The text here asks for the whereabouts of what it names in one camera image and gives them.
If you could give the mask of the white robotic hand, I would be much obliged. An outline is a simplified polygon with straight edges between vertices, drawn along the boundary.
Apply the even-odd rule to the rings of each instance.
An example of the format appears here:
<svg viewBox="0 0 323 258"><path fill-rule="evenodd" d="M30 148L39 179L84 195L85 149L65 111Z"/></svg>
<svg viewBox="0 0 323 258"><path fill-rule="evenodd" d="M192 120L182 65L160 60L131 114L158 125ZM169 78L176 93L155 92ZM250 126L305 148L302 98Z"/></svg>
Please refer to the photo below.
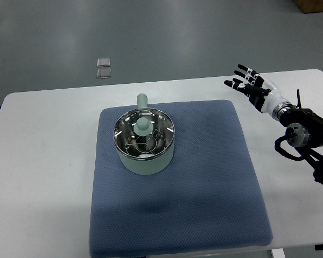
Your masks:
<svg viewBox="0 0 323 258"><path fill-rule="evenodd" d="M241 78L234 77L232 81L225 80L226 86L245 95L251 94L250 85L269 90L266 96L249 96L249 102L256 110L268 113L272 118L280 118L285 110L291 109L291 103L282 96L280 89L270 79L243 64L238 64L237 67L246 73L234 70L234 74Z"/></svg>

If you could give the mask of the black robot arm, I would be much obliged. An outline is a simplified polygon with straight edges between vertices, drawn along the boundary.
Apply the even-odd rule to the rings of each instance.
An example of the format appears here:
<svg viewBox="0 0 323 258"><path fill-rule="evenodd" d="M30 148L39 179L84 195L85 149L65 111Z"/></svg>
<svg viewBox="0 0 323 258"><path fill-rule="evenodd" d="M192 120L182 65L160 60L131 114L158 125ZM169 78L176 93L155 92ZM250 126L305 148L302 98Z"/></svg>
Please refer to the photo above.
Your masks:
<svg viewBox="0 0 323 258"><path fill-rule="evenodd" d="M275 140L275 151L293 161L305 160L314 169L314 180L323 185L323 118L303 108L301 101L292 104L269 78L242 64L237 67L236 77L224 84L286 128Z"/></svg>

